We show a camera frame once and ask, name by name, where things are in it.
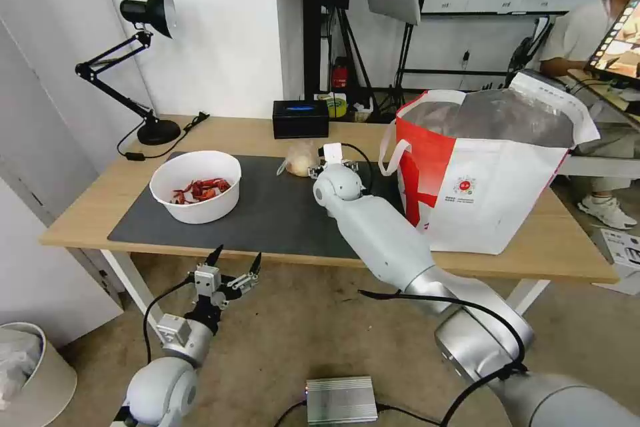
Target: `logo on bag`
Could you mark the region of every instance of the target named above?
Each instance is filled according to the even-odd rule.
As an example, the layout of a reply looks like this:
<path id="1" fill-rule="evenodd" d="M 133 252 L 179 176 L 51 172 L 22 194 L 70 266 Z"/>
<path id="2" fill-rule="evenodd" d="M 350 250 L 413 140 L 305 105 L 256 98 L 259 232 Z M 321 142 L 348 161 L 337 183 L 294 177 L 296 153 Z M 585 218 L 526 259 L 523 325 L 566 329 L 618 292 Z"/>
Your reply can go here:
<path id="1" fill-rule="evenodd" d="M 469 177 L 460 177 L 453 187 L 453 191 L 458 195 L 471 195 L 474 190 L 475 179 Z"/>

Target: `shopping bag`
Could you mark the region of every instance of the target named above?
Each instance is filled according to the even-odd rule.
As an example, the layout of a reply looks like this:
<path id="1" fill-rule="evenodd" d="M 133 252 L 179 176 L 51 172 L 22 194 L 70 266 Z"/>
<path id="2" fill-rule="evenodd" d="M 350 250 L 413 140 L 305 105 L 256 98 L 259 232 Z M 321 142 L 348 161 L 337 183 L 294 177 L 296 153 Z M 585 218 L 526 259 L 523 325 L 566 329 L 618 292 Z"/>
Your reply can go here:
<path id="1" fill-rule="evenodd" d="M 431 90 L 408 103 L 383 136 L 378 165 L 383 175 L 398 171 L 405 216 L 432 250 L 499 254 L 568 150 L 597 138 L 583 103 L 519 73 L 509 89 Z"/>

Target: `pants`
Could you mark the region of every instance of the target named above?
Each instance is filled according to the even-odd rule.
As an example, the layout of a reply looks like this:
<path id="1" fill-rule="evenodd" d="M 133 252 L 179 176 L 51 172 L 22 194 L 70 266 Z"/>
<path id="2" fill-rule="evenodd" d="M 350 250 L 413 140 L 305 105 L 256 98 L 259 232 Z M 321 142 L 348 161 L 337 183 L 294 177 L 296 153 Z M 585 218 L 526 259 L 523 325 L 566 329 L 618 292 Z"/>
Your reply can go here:
<path id="1" fill-rule="evenodd" d="M 583 143 L 578 153 L 589 157 L 612 157 L 632 159 L 640 132 L 623 123 L 598 123 L 600 139 Z M 631 179 L 615 177 L 592 177 L 593 191 L 609 191 L 631 186 Z"/>

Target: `black box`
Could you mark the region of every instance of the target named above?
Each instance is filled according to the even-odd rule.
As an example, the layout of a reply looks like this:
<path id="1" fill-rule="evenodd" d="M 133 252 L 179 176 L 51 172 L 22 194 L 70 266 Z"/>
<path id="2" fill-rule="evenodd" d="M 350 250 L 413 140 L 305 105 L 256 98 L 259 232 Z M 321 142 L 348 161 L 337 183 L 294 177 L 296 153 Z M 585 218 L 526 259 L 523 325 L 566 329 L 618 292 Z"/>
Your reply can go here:
<path id="1" fill-rule="evenodd" d="M 273 102 L 273 138 L 329 137 L 329 108 L 324 100 Z"/>

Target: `bag handle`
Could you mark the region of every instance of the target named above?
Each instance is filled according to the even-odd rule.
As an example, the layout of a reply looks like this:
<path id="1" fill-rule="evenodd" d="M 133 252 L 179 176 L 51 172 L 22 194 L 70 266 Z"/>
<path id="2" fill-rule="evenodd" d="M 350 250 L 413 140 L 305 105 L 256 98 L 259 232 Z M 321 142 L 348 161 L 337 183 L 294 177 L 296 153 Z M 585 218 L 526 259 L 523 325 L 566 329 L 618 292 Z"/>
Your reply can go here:
<path id="1" fill-rule="evenodd" d="M 385 177 L 389 177 L 393 172 L 398 170 L 400 159 L 402 158 L 402 154 L 405 153 L 405 150 L 411 151 L 411 144 L 408 141 L 402 139 L 395 146 L 393 154 L 391 155 L 391 159 L 389 160 L 389 166 L 385 168 L 383 160 L 385 159 L 385 154 L 387 153 L 387 148 L 389 147 L 389 141 L 391 140 L 391 132 L 393 131 L 394 127 L 395 119 L 387 126 L 385 134 L 382 136 L 382 141 L 380 142 L 378 168 L 380 169 L 380 173 L 382 173 Z"/>

